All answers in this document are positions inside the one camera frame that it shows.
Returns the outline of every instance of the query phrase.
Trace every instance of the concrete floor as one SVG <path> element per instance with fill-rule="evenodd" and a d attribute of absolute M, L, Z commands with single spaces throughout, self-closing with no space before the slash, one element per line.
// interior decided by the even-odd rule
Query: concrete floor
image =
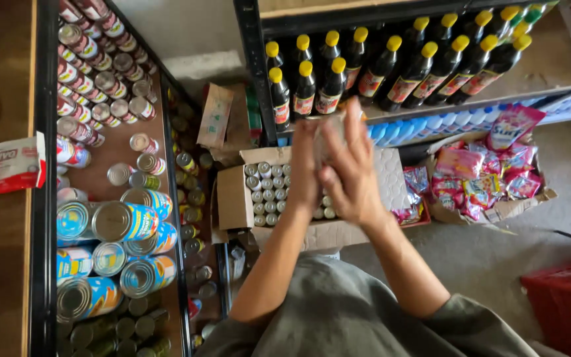
<path fill-rule="evenodd" d="M 559 197 L 499 224 L 517 236 L 442 223 L 409 228 L 405 233 L 451 293 L 488 306 L 523 338 L 542 340 L 519 277 L 571 262 L 571 240 L 542 231 L 571 232 L 571 122 L 539 126 L 534 140 L 541 168 Z M 341 260 L 385 281 L 369 244 L 344 247 Z"/>

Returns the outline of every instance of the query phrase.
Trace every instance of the soy sauce bottle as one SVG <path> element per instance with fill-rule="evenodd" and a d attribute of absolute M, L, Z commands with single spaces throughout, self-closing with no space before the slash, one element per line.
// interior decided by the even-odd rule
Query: soy sauce bottle
<path fill-rule="evenodd" d="M 503 45 L 493 51 L 488 65 L 481 70 L 475 77 L 471 78 L 462 88 L 453 94 L 448 100 L 449 104 L 462 104 L 473 95 L 481 92 L 489 84 L 495 82 L 504 73 L 514 67 L 521 58 L 521 52 L 524 51 L 532 42 L 532 38 L 523 35 L 516 39 L 512 44 Z"/>
<path fill-rule="evenodd" d="M 321 47 L 321 58 L 319 64 L 315 66 L 318 77 L 323 77 L 326 70 L 331 68 L 334 59 L 341 56 L 341 48 L 338 46 L 338 32 L 331 30 L 325 36 L 325 44 Z"/>
<path fill-rule="evenodd" d="M 510 20 L 519 13 L 519 6 L 506 6 L 499 16 L 488 22 L 484 28 L 484 35 L 495 35 L 500 41 L 503 39 L 510 29 Z"/>
<path fill-rule="evenodd" d="M 347 50 L 343 52 L 346 63 L 345 76 L 347 76 L 343 98 L 349 96 L 349 90 L 356 82 L 356 77 L 358 77 L 361 71 L 361 66 L 365 60 L 365 40 L 368 34 L 369 31 L 366 27 L 356 28 L 353 39 L 350 41 Z"/>
<path fill-rule="evenodd" d="M 475 17 L 474 21 L 468 22 L 464 25 L 464 35 L 468 36 L 471 40 L 471 47 L 478 45 L 484 37 L 484 26 L 492 19 L 492 13 L 488 10 L 481 11 Z"/>
<path fill-rule="evenodd" d="M 369 106 L 374 96 L 383 85 L 385 79 L 392 73 L 398 63 L 398 49 L 402 44 L 400 36 L 389 37 L 387 48 L 371 65 L 359 81 L 359 100 L 362 106 Z"/>
<path fill-rule="evenodd" d="M 450 45 L 451 27 L 453 27 L 456 21 L 456 13 L 447 13 L 442 16 L 440 23 L 433 27 L 429 36 L 427 36 L 428 40 L 435 42 L 440 49 L 448 48 Z"/>
<path fill-rule="evenodd" d="M 460 35 L 453 41 L 448 51 L 442 55 L 438 54 L 431 72 L 413 93 L 408 96 L 407 100 L 402 103 L 402 107 L 415 108 L 422 105 L 424 100 L 433 93 L 433 90 L 457 69 L 460 61 L 462 61 L 462 51 L 468 46 L 469 42 L 470 40 L 467 36 Z"/>
<path fill-rule="evenodd" d="M 411 59 L 420 51 L 424 45 L 424 29 L 429 24 L 428 17 L 418 17 L 413 21 L 413 26 L 409 27 L 402 36 L 402 57 Z"/>
<path fill-rule="evenodd" d="M 475 74 L 486 66 L 490 60 L 490 52 L 497 45 L 497 37 L 488 35 L 481 40 L 479 46 L 470 49 L 463 56 L 462 62 L 441 86 L 439 86 L 424 102 L 427 105 L 438 105 L 445 102 L 453 93 L 468 82 Z"/>
<path fill-rule="evenodd" d="M 345 59 L 338 57 L 325 74 L 325 83 L 317 93 L 314 109 L 318 114 L 330 114 L 336 110 L 343 91 L 347 76 L 345 76 Z"/>
<path fill-rule="evenodd" d="M 271 41 L 266 44 L 266 55 L 268 55 L 268 68 L 281 67 L 284 64 L 284 57 L 279 52 L 279 44 Z"/>
<path fill-rule="evenodd" d="M 294 118 L 305 118 L 312 112 L 314 106 L 314 93 L 317 91 L 317 83 L 312 72 L 312 62 L 302 61 L 299 64 L 299 78 L 296 92 L 292 96 L 292 109 Z"/>
<path fill-rule="evenodd" d="M 290 89 L 283 79 L 281 69 L 276 67 L 270 69 L 268 77 L 270 82 L 272 82 L 270 94 L 272 94 L 272 110 L 275 115 L 275 124 L 277 125 L 277 131 L 282 132 L 290 126 Z"/>
<path fill-rule="evenodd" d="M 433 55 L 437 50 L 438 45 L 435 42 L 426 43 L 422 51 L 411 59 L 408 67 L 396 79 L 392 90 L 380 101 L 382 110 L 392 112 L 400 108 L 402 102 L 431 72 Z"/>

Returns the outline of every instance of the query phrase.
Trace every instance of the small can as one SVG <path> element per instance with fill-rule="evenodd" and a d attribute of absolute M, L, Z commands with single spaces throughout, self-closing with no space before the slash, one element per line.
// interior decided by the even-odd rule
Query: small can
<path fill-rule="evenodd" d="M 129 303 L 129 313 L 134 317 L 142 316 L 160 306 L 161 301 L 162 294 L 160 292 L 154 292 L 141 298 L 132 298 Z"/>
<path fill-rule="evenodd" d="M 263 198 L 266 202 L 275 200 L 275 192 L 272 190 L 263 191 Z"/>
<path fill-rule="evenodd" d="M 266 212 L 263 203 L 255 203 L 252 205 L 252 212 L 254 212 L 255 215 L 263 215 L 263 213 Z"/>
<path fill-rule="evenodd" d="M 211 298 L 217 294 L 217 284 L 214 281 L 207 281 L 200 287 L 197 295 L 200 300 Z"/>
<path fill-rule="evenodd" d="M 206 202 L 206 196 L 200 189 L 193 189 L 188 193 L 187 201 L 191 206 L 202 206 Z"/>
<path fill-rule="evenodd" d="M 184 184 L 184 180 L 186 179 L 186 172 L 182 170 L 175 170 L 175 184 L 178 186 L 182 186 Z"/>
<path fill-rule="evenodd" d="M 212 155 L 210 155 L 210 153 L 205 152 L 202 155 L 200 155 L 200 166 L 205 169 L 208 170 L 212 167 Z"/>
<path fill-rule="evenodd" d="M 204 281 L 209 280 L 211 276 L 212 269 L 210 266 L 204 265 L 186 274 L 186 285 L 189 287 L 199 285 Z"/>
<path fill-rule="evenodd" d="M 246 179 L 246 185 L 255 192 L 261 192 L 261 181 L 255 176 L 249 176 Z"/>
<path fill-rule="evenodd" d="M 170 257 L 143 257 L 125 266 L 121 289 L 130 298 L 141 298 L 166 287 L 175 276 L 175 262 Z"/>
<path fill-rule="evenodd" d="M 200 172 L 199 167 L 195 164 L 195 161 L 188 152 L 180 153 L 180 155 L 175 158 L 175 162 L 178 163 L 182 170 L 191 175 L 197 176 Z"/>
<path fill-rule="evenodd" d="M 265 161 L 257 164 L 257 170 L 259 171 L 262 179 L 268 179 L 272 174 L 270 171 L 270 164 Z"/>
<path fill-rule="evenodd" d="M 277 204 L 274 201 L 268 201 L 263 206 L 269 214 L 273 214 L 277 211 Z"/>
<path fill-rule="evenodd" d="M 275 224 L 277 224 L 277 221 L 278 221 L 277 215 L 275 215 L 275 214 L 266 215 L 266 224 L 267 225 L 273 225 L 274 226 Z"/>
<path fill-rule="evenodd" d="M 263 227 L 264 225 L 266 225 L 266 216 L 264 215 L 254 216 L 255 227 Z"/>
<path fill-rule="evenodd" d="M 184 180 L 184 188 L 187 190 L 195 190 L 196 188 L 201 189 L 202 184 L 197 180 L 197 177 L 194 175 L 186 175 L 186 179 Z"/>
<path fill-rule="evenodd" d="M 64 116 L 57 120 L 57 133 L 93 147 L 99 147 L 105 142 L 103 135 L 71 116 Z"/>
<path fill-rule="evenodd" d="M 129 185 L 133 188 L 157 190 L 160 188 L 161 181 L 154 175 L 136 171 L 129 177 Z"/>
<path fill-rule="evenodd" d="M 118 320 L 118 322 L 116 322 L 115 333 L 116 337 L 118 337 L 119 340 L 126 340 L 127 338 L 133 336 L 135 332 L 136 332 L 136 321 L 134 321 L 132 318 L 123 317 L 120 320 Z"/>
<path fill-rule="evenodd" d="M 114 186 L 122 186 L 129 182 L 131 174 L 135 173 L 136 169 L 131 167 L 131 165 L 125 163 L 113 164 L 112 167 L 107 170 L 107 179 L 109 183 Z"/>
<path fill-rule="evenodd" d="M 151 121 L 156 115 L 153 104 L 143 97 L 132 98 L 129 101 L 129 110 L 131 114 L 144 121 Z"/>
<path fill-rule="evenodd" d="M 100 243 L 92 255 L 94 272 L 100 276 L 114 276 L 127 263 L 127 253 L 120 243 Z"/>
<path fill-rule="evenodd" d="M 153 208 L 120 201 L 103 203 L 91 220 L 96 237 L 109 243 L 148 239 L 159 225 L 160 220 Z"/>
<path fill-rule="evenodd" d="M 287 198 L 286 191 L 284 189 L 276 189 L 275 190 L 275 199 L 277 201 L 283 201 Z"/>
<path fill-rule="evenodd" d="M 74 0 L 79 9 L 91 20 L 100 20 L 107 16 L 109 9 L 105 1 L 100 0 Z"/>
<path fill-rule="evenodd" d="M 332 198 L 330 196 L 323 196 L 321 203 L 323 204 L 324 207 L 331 207 L 333 204 Z"/>
<path fill-rule="evenodd" d="M 148 154 L 155 154 L 160 150 L 158 142 L 155 139 L 150 138 L 149 135 L 145 133 L 132 135 L 129 145 L 134 151 L 146 152 Z"/>
<path fill-rule="evenodd" d="M 123 194 L 121 201 L 153 208 L 160 221 L 167 219 L 173 210 L 171 197 L 166 193 L 154 190 L 129 189 Z"/>
<path fill-rule="evenodd" d="M 72 347 L 76 350 L 87 348 L 92 342 L 113 332 L 116 322 L 116 317 L 111 314 L 77 324 L 70 335 Z"/>
<path fill-rule="evenodd" d="M 202 209 L 200 207 L 186 207 L 179 209 L 179 223 L 195 223 L 202 220 Z"/>
<path fill-rule="evenodd" d="M 186 203 L 186 193 L 182 189 L 177 189 L 178 192 L 178 204 Z"/>
<path fill-rule="evenodd" d="M 187 223 L 179 230 L 179 236 L 183 241 L 195 238 L 198 234 L 200 234 L 200 226 L 195 223 Z"/>
<path fill-rule="evenodd" d="M 155 235 L 141 241 L 124 242 L 127 254 L 134 257 L 144 257 L 162 254 L 170 251 L 178 242 L 178 230 L 171 223 L 161 222 Z"/>
<path fill-rule="evenodd" d="M 250 193 L 250 199 L 252 199 L 252 202 L 255 203 L 263 202 L 263 196 L 261 195 L 261 191 L 252 191 Z"/>
<path fill-rule="evenodd" d="M 274 185 L 275 189 L 282 189 L 284 188 L 284 178 L 283 177 L 273 177 L 272 184 Z"/>
<path fill-rule="evenodd" d="M 111 10 L 109 10 L 102 19 L 96 21 L 96 23 L 100 25 L 108 37 L 114 38 L 125 33 L 125 25 Z"/>
<path fill-rule="evenodd" d="M 323 207 L 318 207 L 316 210 L 314 210 L 312 216 L 314 217 L 314 219 L 323 219 L 324 217 Z"/>
<path fill-rule="evenodd" d="M 57 192 L 70 187 L 70 179 L 67 176 L 57 175 Z"/>
<path fill-rule="evenodd" d="M 138 169 L 152 175 L 162 175 L 166 170 L 166 162 L 153 154 L 142 154 L 136 161 Z"/>
<path fill-rule="evenodd" d="M 257 169 L 257 165 L 256 164 L 248 164 L 244 167 L 244 173 L 246 174 L 246 176 L 250 177 L 250 176 L 255 176 L 256 178 L 259 178 L 259 171 Z"/>
<path fill-rule="evenodd" d="M 193 256 L 204 249 L 204 241 L 199 238 L 191 238 L 184 243 L 186 256 Z"/>
<path fill-rule="evenodd" d="M 57 322 L 67 323 L 108 314 L 122 301 L 123 293 L 111 278 L 69 279 L 57 288 Z"/>
<path fill-rule="evenodd" d="M 284 174 L 283 169 L 281 168 L 281 165 L 273 165 L 270 168 L 270 173 L 272 173 L 273 177 L 280 177 Z"/>
<path fill-rule="evenodd" d="M 158 101 L 155 91 L 151 88 L 149 82 L 144 79 L 140 79 L 133 84 L 131 87 L 131 93 L 133 93 L 134 97 L 146 98 L 150 103 Z"/>
<path fill-rule="evenodd" d="M 71 247 L 57 249 L 57 286 L 72 278 L 85 278 L 92 269 L 92 249 Z"/>
<path fill-rule="evenodd" d="M 325 209 L 323 210 L 323 216 L 327 219 L 334 219 L 336 218 L 336 212 L 332 207 L 325 207 Z"/>
<path fill-rule="evenodd" d="M 169 311 L 164 308 L 159 308 L 149 312 L 145 316 L 141 316 L 136 321 L 136 335 L 142 339 L 149 338 L 154 335 L 156 331 L 163 329 L 164 324 L 169 321 Z"/>
<path fill-rule="evenodd" d="M 127 101 L 123 99 L 116 100 L 109 108 L 113 116 L 127 124 L 133 124 L 138 121 L 138 118 L 129 111 L 129 104 Z"/>
<path fill-rule="evenodd" d="M 272 189 L 272 179 L 264 178 L 261 180 L 261 188 L 264 190 Z"/>
<path fill-rule="evenodd" d="M 100 72 L 94 78 L 94 84 L 103 92 L 107 93 L 111 99 L 131 99 L 127 86 L 123 82 L 116 79 L 113 73 L 109 71 Z"/>
<path fill-rule="evenodd" d="M 290 164 L 284 164 L 282 167 L 282 172 L 284 173 L 284 176 L 290 176 L 290 174 L 292 173 L 292 168 L 290 166 Z"/>
<path fill-rule="evenodd" d="M 282 214 L 286 210 L 286 204 L 285 203 L 286 203 L 285 201 L 277 202 L 277 211 L 279 211 L 280 214 Z"/>
<path fill-rule="evenodd" d="M 107 103 L 100 103 L 94 105 L 91 109 L 91 118 L 94 120 L 103 123 L 104 125 L 109 126 L 110 128 L 115 128 L 116 126 L 120 125 L 122 121 L 116 119 L 113 115 L 111 115 L 109 105 Z"/>
<path fill-rule="evenodd" d="M 89 196 L 85 191 L 73 187 L 64 187 L 57 191 L 57 206 L 69 201 L 87 202 Z"/>

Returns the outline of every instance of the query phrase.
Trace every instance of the cardboard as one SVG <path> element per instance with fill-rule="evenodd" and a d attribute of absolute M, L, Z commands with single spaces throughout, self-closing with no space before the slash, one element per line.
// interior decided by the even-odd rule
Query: cardboard
<path fill-rule="evenodd" d="M 239 156 L 239 152 L 254 149 L 256 146 L 253 143 L 255 140 L 250 137 L 246 86 L 243 83 L 238 83 L 225 88 L 234 93 L 228 125 L 226 126 L 226 137 L 220 148 L 209 147 L 208 149 L 212 158 L 227 168 L 243 165 L 244 161 Z"/>
<path fill-rule="evenodd" d="M 239 154 L 244 164 L 265 161 L 271 165 L 283 165 L 289 163 L 292 156 L 291 147 L 243 150 Z M 397 199 L 394 196 L 395 194 L 403 196 L 403 198 L 407 196 L 398 150 L 379 150 L 375 158 L 374 166 L 382 170 L 378 173 L 379 182 L 386 184 L 401 183 L 401 186 L 398 185 L 400 187 L 385 191 L 389 195 L 387 199 L 383 199 L 383 204 L 390 206 L 388 210 L 408 207 L 405 206 L 404 199 Z M 386 162 L 379 162 L 385 158 L 388 159 Z M 217 181 L 219 228 L 222 230 L 250 228 L 252 237 L 246 239 L 247 243 L 244 245 L 257 246 L 261 249 L 270 237 L 272 228 L 254 226 L 252 200 L 250 199 L 250 189 L 246 187 L 244 166 L 235 166 L 220 171 Z M 359 227 L 340 219 L 313 221 L 306 232 L 301 251 L 340 248 L 368 241 L 369 239 Z"/>
<path fill-rule="evenodd" d="M 233 96 L 233 91 L 210 83 L 200 132 L 197 135 L 198 144 L 217 149 L 224 145 Z"/>
<path fill-rule="evenodd" d="M 478 139 L 482 139 L 486 136 L 486 133 L 467 133 L 467 134 L 459 134 L 454 135 L 452 137 L 448 137 L 446 139 L 440 140 L 434 144 L 432 144 L 429 149 L 427 150 L 427 154 L 429 154 L 429 158 L 426 159 L 425 165 L 426 169 L 429 174 L 429 181 L 431 181 L 433 172 L 435 171 L 435 164 L 437 159 L 435 158 L 436 152 L 445 144 L 456 142 L 458 140 L 464 140 L 464 142 L 472 142 Z M 532 142 L 531 135 L 524 135 L 518 142 L 524 143 L 526 145 L 534 145 Z M 497 202 L 495 205 L 490 208 L 489 210 L 484 211 L 483 215 L 480 216 L 480 220 L 475 221 L 470 217 L 464 216 L 460 214 L 459 210 L 448 210 L 445 208 L 437 197 L 433 198 L 433 202 L 428 202 L 429 212 L 431 216 L 439 221 L 446 222 L 446 223 L 455 223 L 455 224 L 485 224 L 485 225 L 492 225 L 493 223 L 500 222 L 504 219 L 514 217 L 516 215 L 520 215 L 523 212 L 529 210 L 532 207 L 536 207 L 543 202 L 549 201 L 550 199 L 554 199 L 558 197 L 558 194 L 548 187 L 548 183 L 546 181 L 543 172 L 539 168 L 539 160 L 537 155 L 532 162 L 533 166 L 535 166 L 536 171 L 538 171 L 538 175 L 541 178 L 541 187 L 539 191 L 533 198 L 529 199 L 520 199 L 517 201 L 505 201 L 505 202 Z"/>

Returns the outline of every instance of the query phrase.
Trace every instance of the canned food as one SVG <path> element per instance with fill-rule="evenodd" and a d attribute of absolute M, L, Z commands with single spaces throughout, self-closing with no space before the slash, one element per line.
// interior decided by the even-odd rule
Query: canned food
<path fill-rule="evenodd" d="M 266 215 L 266 224 L 267 225 L 276 225 L 277 221 L 278 221 L 277 215 L 275 215 L 275 214 Z"/>
<path fill-rule="evenodd" d="M 266 202 L 263 205 L 263 207 L 265 208 L 266 212 L 268 212 L 269 214 L 273 214 L 277 211 L 277 204 L 274 201 Z"/>
<path fill-rule="evenodd" d="M 152 175 L 162 175 L 166 169 L 166 162 L 153 154 L 141 154 L 136 161 L 138 169 Z"/>
<path fill-rule="evenodd" d="M 129 141 L 131 150 L 155 154 L 160 150 L 160 144 L 145 133 L 137 133 L 131 136 Z"/>
<path fill-rule="evenodd" d="M 84 74 L 91 74 L 94 70 L 88 65 L 85 61 L 81 60 L 74 52 L 70 51 L 64 45 L 58 44 L 57 48 L 58 55 L 71 63 L 76 69 L 80 70 Z"/>
<path fill-rule="evenodd" d="M 92 255 L 94 272 L 100 276 L 114 276 L 127 263 L 127 253 L 120 243 L 100 243 Z"/>
<path fill-rule="evenodd" d="M 160 292 L 154 292 L 141 298 L 132 298 L 129 303 L 129 313 L 134 317 L 142 316 L 147 312 L 153 311 L 160 305 L 161 301 L 162 295 Z"/>
<path fill-rule="evenodd" d="M 109 108 L 113 116 L 127 124 L 133 124 L 138 121 L 138 118 L 129 111 L 129 104 L 127 101 L 124 101 L 123 99 L 116 100 Z"/>
<path fill-rule="evenodd" d="M 57 175 L 57 192 L 70 187 L 70 179 L 67 176 Z"/>
<path fill-rule="evenodd" d="M 195 161 L 193 160 L 193 157 L 191 157 L 191 154 L 189 154 L 188 152 L 182 152 L 180 155 L 178 155 L 175 158 L 175 162 L 178 163 L 179 167 L 182 168 L 182 170 L 188 172 L 189 174 L 192 174 L 194 176 L 197 176 L 197 174 L 199 174 L 199 167 L 195 164 Z"/>
<path fill-rule="evenodd" d="M 92 20 L 100 20 L 109 12 L 103 0 L 74 0 L 74 2 Z"/>
<path fill-rule="evenodd" d="M 202 210 L 199 207 L 186 207 L 179 209 L 180 224 L 194 223 L 202 220 Z"/>
<path fill-rule="evenodd" d="M 159 224 L 153 208 L 119 201 L 100 205 L 91 221 L 96 237 L 109 243 L 148 239 L 155 234 Z"/>
<path fill-rule="evenodd" d="M 275 190 L 275 199 L 277 201 L 283 201 L 287 198 L 286 191 L 284 189 L 276 189 Z"/>
<path fill-rule="evenodd" d="M 141 348 L 138 351 L 137 357 L 164 357 L 169 354 L 170 350 L 171 340 L 166 337 L 161 337 L 149 347 Z"/>
<path fill-rule="evenodd" d="M 131 165 L 117 163 L 107 170 L 107 179 L 114 186 L 122 186 L 129 182 L 131 174 L 135 172 L 136 169 L 131 167 Z"/>
<path fill-rule="evenodd" d="M 210 266 L 202 266 L 186 274 L 186 285 L 190 287 L 192 285 L 201 284 L 209 280 L 211 276 L 212 269 Z"/>
<path fill-rule="evenodd" d="M 264 215 L 254 216 L 255 227 L 263 227 L 264 225 L 266 225 L 266 216 Z"/>
<path fill-rule="evenodd" d="M 72 278 L 84 278 L 92 269 L 92 248 L 72 247 L 57 249 L 57 286 Z"/>
<path fill-rule="evenodd" d="M 279 211 L 280 214 L 282 214 L 286 210 L 286 204 L 285 203 L 286 203 L 285 201 L 277 202 L 277 211 Z"/>
<path fill-rule="evenodd" d="M 74 349 L 87 348 L 92 342 L 98 341 L 114 331 L 117 319 L 113 315 L 101 316 L 89 322 L 79 323 L 72 330 L 70 342 Z"/>
<path fill-rule="evenodd" d="M 261 191 L 252 191 L 250 193 L 250 199 L 252 199 L 252 202 L 255 203 L 263 202 L 263 196 L 261 195 Z"/>
<path fill-rule="evenodd" d="M 197 180 L 197 178 L 194 175 L 186 175 L 186 178 L 184 180 L 184 188 L 186 188 L 189 191 L 195 190 L 196 188 L 201 189 L 202 184 Z"/>
<path fill-rule="evenodd" d="M 173 210 L 173 201 L 168 194 L 149 189 L 129 189 L 123 194 L 121 201 L 153 208 L 160 221 L 167 219 Z"/>
<path fill-rule="evenodd" d="M 323 196 L 321 203 L 325 207 L 331 207 L 332 206 L 332 198 L 330 196 Z"/>
<path fill-rule="evenodd" d="M 134 321 L 132 318 L 123 317 L 122 319 L 118 320 L 118 322 L 116 323 L 115 333 L 116 337 L 118 337 L 120 340 L 126 340 L 127 338 L 130 338 L 131 336 L 133 336 L 135 332 L 136 332 L 136 321 Z"/>
<path fill-rule="evenodd" d="M 57 114 L 59 116 L 71 116 L 81 123 L 88 123 L 91 120 L 91 110 L 72 98 L 57 95 Z"/>
<path fill-rule="evenodd" d="M 136 321 L 136 335 L 140 338 L 149 338 L 156 331 L 162 330 L 164 324 L 169 321 L 169 311 L 164 308 L 153 310 Z"/>
<path fill-rule="evenodd" d="M 191 238 L 184 243 L 186 256 L 193 256 L 204 249 L 204 241 L 199 238 Z"/>
<path fill-rule="evenodd" d="M 108 314 L 123 301 L 110 278 L 69 279 L 57 288 L 57 322 L 67 323 Z"/>
<path fill-rule="evenodd" d="M 255 176 L 250 176 L 246 179 L 246 185 L 253 191 L 261 191 L 261 182 Z"/>
<path fill-rule="evenodd" d="M 191 206 L 202 206 L 206 202 L 206 196 L 200 189 L 193 189 L 188 193 L 187 201 Z"/>
<path fill-rule="evenodd" d="M 107 14 L 96 23 L 100 25 L 108 37 L 115 38 L 125 33 L 125 25 L 111 10 L 109 10 Z"/>
<path fill-rule="evenodd" d="M 273 177 L 280 177 L 283 175 L 283 169 L 281 169 L 281 165 L 273 165 L 270 168 L 270 173 Z"/>
<path fill-rule="evenodd" d="M 121 273 L 121 289 L 128 297 L 144 297 L 169 285 L 175 275 L 175 262 L 170 257 L 143 257 L 125 266 Z"/>
<path fill-rule="evenodd" d="M 160 184 L 159 178 L 142 171 L 136 171 L 129 177 L 129 185 L 133 188 L 157 190 Z"/>
<path fill-rule="evenodd" d="M 290 166 L 290 164 L 284 164 L 281 167 L 281 170 L 284 176 L 290 176 L 290 174 L 292 173 L 292 167 Z"/>
<path fill-rule="evenodd" d="M 175 170 L 175 184 L 180 186 L 184 184 L 184 180 L 186 179 L 186 172 L 181 170 Z"/>
<path fill-rule="evenodd" d="M 184 133 L 188 130 L 188 120 L 180 116 L 174 116 L 171 118 L 171 127 L 180 133 Z"/>
<path fill-rule="evenodd" d="M 187 223 L 179 230 L 179 236 L 183 241 L 195 238 L 198 234 L 200 234 L 200 226 L 194 223 Z"/>
<path fill-rule="evenodd" d="M 119 81 L 114 77 L 111 72 L 100 72 L 94 78 L 94 84 L 98 86 L 103 92 L 107 93 L 112 99 L 124 99 L 127 100 L 129 91 L 127 86 L 123 82 Z"/>
<path fill-rule="evenodd" d="M 105 142 L 103 135 L 93 130 L 91 126 L 80 123 L 71 116 L 64 116 L 57 120 L 57 133 L 93 147 L 99 147 Z"/>
<path fill-rule="evenodd" d="M 266 212 L 263 203 L 255 203 L 254 205 L 252 205 L 252 211 L 256 215 L 263 215 L 263 213 Z"/>
<path fill-rule="evenodd" d="M 267 162 L 258 163 L 257 170 L 263 179 L 270 178 L 270 175 L 272 174 L 270 171 L 270 164 Z"/>
<path fill-rule="evenodd" d="M 272 189 L 272 179 L 264 178 L 261 180 L 261 188 L 264 190 Z"/>
<path fill-rule="evenodd" d="M 144 121 L 151 121 L 156 115 L 153 104 L 143 97 L 132 98 L 129 102 L 129 110 L 136 117 Z"/>
<path fill-rule="evenodd" d="M 85 191 L 73 187 L 64 187 L 57 191 L 58 206 L 69 201 L 87 202 L 89 197 Z"/>
<path fill-rule="evenodd" d="M 332 207 L 325 207 L 325 209 L 323 210 L 323 216 L 327 219 L 334 219 L 336 218 L 336 212 Z"/>
<path fill-rule="evenodd" d="M 145 78 L 145 72 L 142 67 L 134 62 L 131 56 L 127 53 L 121 53 L 120 55 L 116 55 L 116 57 L 114 57 L 114 68 L 118 72 L 121 72 L 125 78 L 129 79 L 132 82 L 136 82 L 140 79 Z"/>
<path fill-rule="evenodd" d="M 214 281 L 207 281 L 200 287 L 197 295 L 201 300 L 211 298 L 217 294 L 217 284 Z"/>
<path fill-rule="evenodd" d="M 282 188 L 284 188 L 284 178 L 283 177 L 273 177 L 272 178 L 272 184 L 274 185 L 275 189 L 282 189 Z"/>
<path fill-rule="evenodd" d="M 69 0 L 61 0 L 59 2 L 58 14 L 70 23 L 83 19 L 83 14 Z"/>
<path fill-rule="evenodd" d="M 144 79 L 140 79 L 133 84 L 131 93 L 133 93 L 134 97 L 144 97 L 151 103 L 158 101 L 158 97 L 151 88 L 151 84 Z"/>
<path fill-rule="evenodd" d="M 85 168 L 91 162 L 91 154 L 82 147 L 57 138 L 57 163 L 75 168 Z"/>
<path fill-rule="evenodd" d="M 135 257 L 151 256 L 170 251 L 178 242 L 178 230 L 172 224 L 162 222 L 155 235 L 141 241 L 124 242 L 127 253 Z"/>
<path fill-rule="evenodd" d="M 212 167 L 213 164 L 213 160 L 212 160 L 212 155 L 210 155 L 210 153 L 205 152 L 202 155 L 200 155 L 200 166 L 202 166 L 203 169 L 208 170 Z"/>
<path fill-rule="evenodd" d="M 66 202 L 57 209 L 57 238 L 63 241 L 87 241 L 94 238 L 89 230 L 93 212 L 89 203 Z"/>
<path fill-rule="evenodd" d="M 274 201 L 275 199 L 275 192 L 272 190 L 263 191 L 263 198 L 266 201 Z"/>

